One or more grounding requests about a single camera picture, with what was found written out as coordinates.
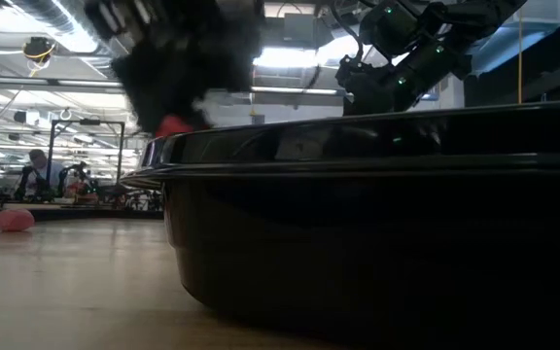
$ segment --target pink ball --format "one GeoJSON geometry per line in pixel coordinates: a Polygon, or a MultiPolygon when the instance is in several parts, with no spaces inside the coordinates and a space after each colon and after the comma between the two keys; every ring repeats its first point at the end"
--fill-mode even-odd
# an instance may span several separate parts
{"type": "Polygon", "coordinates": [[[34,216],[26,209],[6,209],[0,211],[0,230],[18,232],[34,226],[34,216]]]}

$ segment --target ceiling duct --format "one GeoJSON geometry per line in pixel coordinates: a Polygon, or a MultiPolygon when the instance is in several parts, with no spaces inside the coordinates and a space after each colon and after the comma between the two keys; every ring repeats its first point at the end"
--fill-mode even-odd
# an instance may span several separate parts
{"type": "Polygon", "coordinates": [[[114,75],[109,67],[111,58],[126,53],[123,47],[108,46],[95,34],[84,13],[80,0],[5,0],[19,13],[34,19],[45,27],[68,51],[83,55],[80,59],[107,78],[114,75]]]}

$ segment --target wooden floor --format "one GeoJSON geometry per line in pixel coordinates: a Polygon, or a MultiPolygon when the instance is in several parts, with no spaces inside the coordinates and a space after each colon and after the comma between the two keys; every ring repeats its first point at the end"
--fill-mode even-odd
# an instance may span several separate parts
{"type": "Polygon", "coordinates": [[[236,324],[190,297],[159,221],[0,233],[0,350],[328,349],[236,324]]]}

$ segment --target person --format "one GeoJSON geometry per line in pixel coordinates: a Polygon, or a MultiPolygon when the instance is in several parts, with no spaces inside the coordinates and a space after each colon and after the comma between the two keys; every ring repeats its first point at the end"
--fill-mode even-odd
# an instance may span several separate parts
{"type": "MultiPolygon", "coordinates": [[[[29,160],[31,160],[31,166],[38,172],[40,177],[47,180],[47,168],[49,160],[42,150],[31,150],[29,151],[29,160]]],[[[57,185],[59,185],[59,172],[64,169],[64,165],[56,161],[51,162],[51,178],[49,179],[49,186],[52,190],[57,190],[57,185]]],[[[36,174],[31,173],[27,178],[27,187],[29,191],[36,191],[36,174]]]]}

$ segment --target red object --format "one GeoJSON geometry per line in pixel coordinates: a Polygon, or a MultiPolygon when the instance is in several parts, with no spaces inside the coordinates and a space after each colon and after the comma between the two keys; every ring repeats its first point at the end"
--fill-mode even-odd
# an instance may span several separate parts
{"type": "Polygon", "coordinates": [[[0,230],[18,232],[33,227],[34,216],[26,209],[6,209],[0,211],[0,230]]]}
{"type": "Polygon", "coordinates": [[[193,127],[183,122],[179,117],[168,115],[163,118],[155,136],[161,137],[180,132],[193,132],[193,127]]]}

